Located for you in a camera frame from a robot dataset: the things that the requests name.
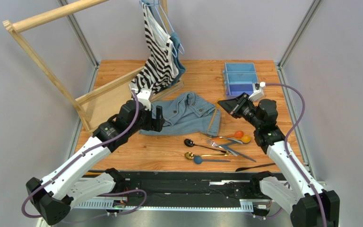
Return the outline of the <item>dark blue plastic spoon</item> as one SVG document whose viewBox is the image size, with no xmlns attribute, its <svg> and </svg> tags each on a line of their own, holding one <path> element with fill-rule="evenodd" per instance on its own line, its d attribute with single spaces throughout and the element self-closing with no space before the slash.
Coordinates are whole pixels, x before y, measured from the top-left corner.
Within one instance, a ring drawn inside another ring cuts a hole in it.
<svg viewBox="0 0 363 227">
<path fill-rule="evenodd" d="M 195 156 L 193 158 L 193 161 L 195 164 L 202 164 L 203 162 L 221 162 L 221 163 L 224 163 L 224 162 L 230 162 L 230 160 L 218 160 L 218 159 L 203 159 L 201 156 Z"/>
</svg>

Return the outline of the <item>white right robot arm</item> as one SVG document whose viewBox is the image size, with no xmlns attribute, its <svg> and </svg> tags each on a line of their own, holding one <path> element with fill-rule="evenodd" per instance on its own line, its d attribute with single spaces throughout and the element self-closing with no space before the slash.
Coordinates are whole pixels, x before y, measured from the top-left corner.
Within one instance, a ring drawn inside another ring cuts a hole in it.
<svg viewBox="0 0 363 227">
<path fill-rule="evenodd" d="M 301 164 L 277 125 L 277 104 L 262 99 L 255 105 L 246 93 L 217 102 L 234 118 L 243 118 L 254 128 L 254 139 L 278 166 L 288 185 L 272 173 L 252 178 L 257 193 L 268 196 L 290 215 L 294 227 L 338 227 L 340 198 L 326 190 Z"/>
</svg>

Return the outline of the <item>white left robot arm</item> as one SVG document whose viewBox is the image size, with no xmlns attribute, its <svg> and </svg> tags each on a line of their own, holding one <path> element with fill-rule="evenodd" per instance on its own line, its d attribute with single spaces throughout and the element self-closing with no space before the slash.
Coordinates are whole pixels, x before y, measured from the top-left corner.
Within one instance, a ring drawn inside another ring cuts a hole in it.
<svg viewBox="0 0 363 227">
<path fill-rule="evenodd" d="M 97 162 L 127 143 L 139 130 L 160 132 L 164 118 L 161 106 L 154 111 L 141 101 L 129 100 L 118 114 L 100 124 L 83 148 L 42 179 L 26 183 L 28 198 L 48 225 L 61 222 L 77 205 L 96 196 L 120 196 L 126 193 L 125 178 L 115 168 L 79 183 Z"/>
</svg>

